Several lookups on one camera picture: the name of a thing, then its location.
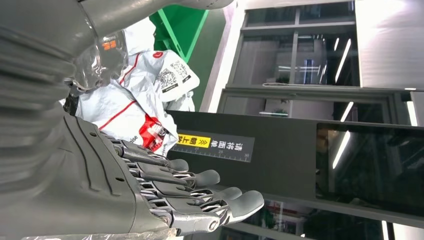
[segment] qr code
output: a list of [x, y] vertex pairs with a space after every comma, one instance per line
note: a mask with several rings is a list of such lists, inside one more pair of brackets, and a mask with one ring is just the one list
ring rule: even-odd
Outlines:
[[172, 63], [171, 67], [173, 67], [182, 78], [185, 78], [188, 75], [186, 66], [184, 66], [180, 61]]
[[177, 83], [177, 78], [175, 77], [175, 74], [169, 71], [168, 68], [165, 68], [163, 71], [161, 71], [157, 76], [157, 79], [161, 82], [162, 89], [165, 89]]

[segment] black panel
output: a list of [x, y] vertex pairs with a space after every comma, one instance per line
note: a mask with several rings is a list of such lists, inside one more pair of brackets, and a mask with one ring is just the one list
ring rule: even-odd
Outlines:
[[220, 185], [303, 199], [315, 198], [316, 122], [281, 117], [170, 112], [179, 129], [254, 138], [250, 163], [170, 151], [190, 171], [214, 169]]

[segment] green panel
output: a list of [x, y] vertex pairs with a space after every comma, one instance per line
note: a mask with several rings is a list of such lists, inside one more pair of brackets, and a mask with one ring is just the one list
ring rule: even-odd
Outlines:
[[150, 16], [156, 26], [154, 49], [171, 49], [188, 62], [207, 16], [208, 10], [178, 5], [159, 10]]
[[199, 77], [200, 84], [194, 89], [193, 102], [199, 110], [211, 75], [226, 20], [222, 9], [210, 10], [194, 47], [188, 66]]

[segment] yellow label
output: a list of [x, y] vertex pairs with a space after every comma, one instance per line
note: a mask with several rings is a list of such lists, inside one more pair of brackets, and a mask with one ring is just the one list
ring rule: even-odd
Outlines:
[[199, 147], [199, 148], [209, 148], [209, 144], [211, 143], [210, 137], [204, 136], [193, 136], [193, 135], [185, 135], [178, 134], [178, 143], [180, 145]]

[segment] robotic arm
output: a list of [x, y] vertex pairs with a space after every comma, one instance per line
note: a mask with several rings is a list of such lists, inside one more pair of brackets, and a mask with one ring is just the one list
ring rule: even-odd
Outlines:
[[210, 232], [263, 205], [260, 193], [213, 192], [213, 171], [110, 139], [64, 113], [65, 78], [95, 40], [169, 4], [230, 0], [4, 0], [0, 7], [0, 238]]

